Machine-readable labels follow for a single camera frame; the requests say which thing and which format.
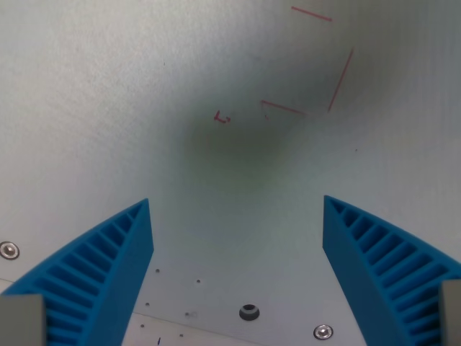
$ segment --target screw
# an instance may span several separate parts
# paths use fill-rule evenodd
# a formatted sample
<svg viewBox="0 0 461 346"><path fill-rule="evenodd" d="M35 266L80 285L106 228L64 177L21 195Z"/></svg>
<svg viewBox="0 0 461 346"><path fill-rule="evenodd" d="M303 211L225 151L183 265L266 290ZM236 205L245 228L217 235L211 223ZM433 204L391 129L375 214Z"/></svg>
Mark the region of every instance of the screw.
<svg viewBox="0 0 461 346"><path fill-rule="evenodd" d="M19 247L10 241L0 243L0 256L7 260L15 260L19 257Z"/></svg>
<svg viewBox="0 0 461 346"><path fill-rule="evenodd" d="M326 324L321 324L314 329L314 337L319 340L327 340L333 335L333 328Z"/></svg>

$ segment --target hole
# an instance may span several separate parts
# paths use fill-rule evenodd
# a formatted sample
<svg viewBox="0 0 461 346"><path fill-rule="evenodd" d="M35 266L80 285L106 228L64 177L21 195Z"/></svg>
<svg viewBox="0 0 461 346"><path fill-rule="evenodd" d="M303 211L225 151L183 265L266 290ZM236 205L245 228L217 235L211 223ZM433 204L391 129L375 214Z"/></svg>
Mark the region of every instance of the hole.
<svg viewBox="0 0 461 346"><path fill-rule="evenodd" d="M439 314L432 314L431 316L426 317L426 321L423 321L420 324L416 322L415 324L416 326L410 329L411 335L417 335L433 329L438 329L440 328Z"/></svg>
<svg viewBox="0 0 461 346"><path fill-rule="evenodd" d="M104 240L104 238L102 238L99 234L95 234L91 237L89 243L94 245L94 247L108 256L111 260L115 260L115 257L117 256L117 249L115 249L115 247L108 241Z"/></svg>
<svg viewBox="0 0 461 346"><path fill-rule="evenodd" d="M136 218L136 216L138 215L139 213L139 210L141 209L141 205L138 205L136 207L134 207L132 210L130 210L129 214L132 218Z"/></svg>
<svg viewBox="0 0 461 346"><path fill-rule="evenodd" d="M55 267L50 268L48 273L59 280L65 281L70 285L76 286L77 288L92 294L93 296L97 296L99 294L99 290L92 284L86 282L71 272L64 270L62 267L56 265Z"/></svg>
<svg viewBox="0 0 461 346"><path fill-rule="evenodd" d="M378 226L378 227L372 227L369 229L367 232L366 236L363 236L360 241L359 245L360 248L364 253L367 253L368 250L370 250L376 243L378 243L384 236L388 234L388 230L385 229L384 227Z"/></svg>
<svg viewBox="0 0 461 346"><path fill-rule="evenodd" d="M432 267L428 270L425 270L422 272L420 275L418 275L415 278L412 278L408 282L406 282L404 285L396 289L390 294L391 299L397 299L398 297L403 296L404 294L411 292L412 290L416 289L417 287L421 287L422 285L437 279L438 277L442 276L447 272L447 268L441 266L441 265L436 265L435 267Z"/></svg>
<svg viewBox="0 0 461 346"><path fill-rule="evenodd" d="M416 251L416 248L408 243L403 243L402 246L395 247L395 251L391 251L388 256L384 256L376 267L376 275L381 276L390 268L394 267L405 258Z"/></svg>
<svg viewBox="0 0 461 346"><path fill-rule="evenodd" d="M98 283L104 282L104 275L99 272L97 267L92 266L89 263L84 262L85 259L79 259L73 254L68 255L64 258L64 262L67 265L70 265L72 268L78 270L82 274L88 276L89 278L97 281Z"/></svg>
<svg viewBox="0 0 461 346"><path fill-rule="evenodd" d="M53 334L53 330L47 331L46 340L50 342L59 342L65 345L77 345L77 341L78 341L77 339L74 339L73 337L66 337L64 335Z"/></svg>
<svg viewBox="0 0 461 346"><path fill-rule="evenodd" d="M382 285L385 288L388 288L394 283L402 280L405 276L410 275L412 272L417 271L419 268L424 267L430 262L431 258L428 255L420 254L409 260L407 263L404 263L400 267L397 267L394 272L390 273L386 279L382 281Z"/></svg>
<svg viewBox="0 0 461 346"><path fill-rule="evenodd" d="M35 285L38 288L42 288L43 290L53 293L61 298L67 299L70 302L80 304L87 308L93 307L93 301L90 301L89 299L86 299L80 296L79 294L74 293L68 290L67 288L64 288L60 286L59 284L54 283L53 281L50 281L48 279L40 278L35 282Z"/></svg>
<svg viewBox="0 0 461 346"><path fill-rule="evenodd" d="M338 214L341 214L342 211L344 210L344 206L334 200L331 201L331 204L333 204L333 207L336 209Z"/></svg>
<svg viewBox="0 0 461 346"><path fill-rule="evenodd" d="M55 316L50 316L50 314L47 314L46 315L46 324L48 327L55 327L55 328L59 328L59 329L65 329L65 330L68 330L70 332L75 332L75 333L80 333L83 328L79 325L76 325L76 324L73 324L73 323L70 323L68 321L66 321L66 319L60 319L58 317L55 317Z"/></svg>
<svg viewBox="0 0 461 346"><path fill-rule="evenodd" d="M110 224L103 228L101 232L110 240L112 240L119 247L122 246L125 236L118 231L113 224Z"/></svg>
<svg viewBox="0 0 461 346"><path fill-rule="evenodd" d="M439 300L433 298L429 303L423 305L411 314L408 314L403 320L405 323L410 323L422 319L425 316L432 315L439 312Z"/></svg>
<svg viewBox="0 0 461 346"><path fill-rule="evenodd" d="M359 240L362 236L373 226L373 222L367 218L360 218L354 227L352 227L351 233L354 239Z"/></svg>
<svg viewBox="0 0 461 346"><path fill-rule="evenodd" d="M90 261L93 265L96 265L99 269L109 272L110 262L100 255L97 250L93 250L86 244L82 244L76 250L76 253L82 256L85 260Z"/></svg>
<svg viewBox="0 0 461 346"><path fill-rule="evenodd" d="M347 227L352 226L352 224L358 219L359 214L355 213L352 210L346 210L346 215L344 215L344 223Z"/></svg>
<svg viewBox="0 0 461 346"><path fill-rule="evenodd" d="M244 321L254 321L260 315L259 309L253 304L246 304L240 308L238 315Z"/></svg>
<svg viewBox="0 0 461 346"><path fill-rule="evenodd" d="M400 239L398 236L389 236L386 240L382 241L381 244L377 244L377 246L372 251L370 251L370 254L368 255L368 262L371 265L374 265L386 254L394 250L401 242L402 239Z"/></svg>
<svg viewBox="0 0 461 346"><path fill-rule="evenodd" d="M115 221L115 224L117 224L117 226L119 226L123 231L128 233L131 227L131 220L128 218L128 216L122 215Z"/></svg>

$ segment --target red marking line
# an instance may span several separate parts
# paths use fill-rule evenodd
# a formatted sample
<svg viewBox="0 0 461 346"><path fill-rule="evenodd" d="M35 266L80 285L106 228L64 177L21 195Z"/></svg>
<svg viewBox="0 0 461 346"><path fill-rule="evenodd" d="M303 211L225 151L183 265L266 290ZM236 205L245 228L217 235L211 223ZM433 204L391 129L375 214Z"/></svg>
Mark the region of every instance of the red marking line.
<svg viewBox="0 0 461 346"><path fill-rule="evenodd" d="M268 105L268 106L273 106L275 108L280 108L281 110L286 110L288 112L291 112L291 113L297 113L297 114L302 114L302 115L307 115L306 113L304 112L301 112L299 110L294 110L292 108L288 108L288 107L285 107L285 106L282 106L282 105L276 105L275 103L272 103L272 102L268 102L268 101L265 101L265 100L261 100L261 103L263 105Z"/></svg>
<svg viewBox="0 0 461 346"><path fill-rule="evenodd" d="M309 11L306 11L305 9L299 9L297 7L294 7L294 6L291 6L291 9L294 9L295 11L299 11L299 12L302 12L302 13L306 13L306 14L309 14L310 16L313 16L315 18L319 18L319 19L323 19L323 20L326 20L328 22L332 22L332 18L330 17L325 17L325 16L322 16L320 14L316 14L316 13L313 13L313 12L309 12Z"/></svg>
<svg viewBox="0 0 461 346"><path fill-rule="evenodd" d="M225 121L225 120L219 118L219 113L220 113L220 111L218 110L218 111L216 112L216 115L215 115L215 120L219 121L220 123L226 124L227 121Z"/></svg>
<svg viewBox="0 0 461 346"><path fill-rule="evenodd" d="M351 52L349 53L349 57L347 58L346 65L343 69L343 73L341 74L341 77L339 77L338 85L336 86L336 90L334 91L333 98L331 99L330 106L328 107L328 111L331 110L333 107L333 102L334 99L336 99L336 95L338 94L339 87L341 86L341 83L343 82L344 76L346 75L346 71L349 67L349 63L351 62L352 59L352 54L354 54L354 47L352 47Z"/></svg>

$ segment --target metal plate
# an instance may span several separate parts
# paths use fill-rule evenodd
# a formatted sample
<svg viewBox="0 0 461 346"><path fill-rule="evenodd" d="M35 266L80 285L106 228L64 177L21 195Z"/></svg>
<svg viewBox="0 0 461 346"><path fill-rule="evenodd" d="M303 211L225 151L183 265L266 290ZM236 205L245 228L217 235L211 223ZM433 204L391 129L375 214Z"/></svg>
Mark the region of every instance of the metal plate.
<svg viewBox="0 0 461 346"><path fill-rule="evenodd" d="M148 197L135 311L263 345L317 345L328 324L322 345L364 345L321 249L323 195L461 259L459 7L3 1L0 241L21 256L0 278Z"/></svg>

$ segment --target white surface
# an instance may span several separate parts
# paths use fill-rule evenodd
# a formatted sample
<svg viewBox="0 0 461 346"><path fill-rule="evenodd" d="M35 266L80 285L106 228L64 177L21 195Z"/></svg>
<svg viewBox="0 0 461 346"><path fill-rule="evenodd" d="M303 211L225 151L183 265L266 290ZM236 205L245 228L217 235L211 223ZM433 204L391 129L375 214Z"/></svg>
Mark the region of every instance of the white surface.
<svg viewBox="0 0 461 346"><path fill-rule="evenodd" d="M256 346L249 342L139 314L131 316L122 346L153 346L157 345L159 338L161 338L160 346Z"/></svg>
<svg viewBox="0 0 461 346"><path fill-rule="evenodd" d="M6 290L11 284L9 281L0 279L0 293Z"/></svg>
<svg viewBox="0 0 461 346"><path fill-rule="evenodd" d="M364 345L321 249L323 195L461 260L459 13L455 0L3 1L0 240L21 256L0 278L148 197L156 250L135 311L274 346L317 345L327 323L322 345ZM260 99L313 114L266 108L266 121ZM245 303L255 322L238 318Z"/></svg>

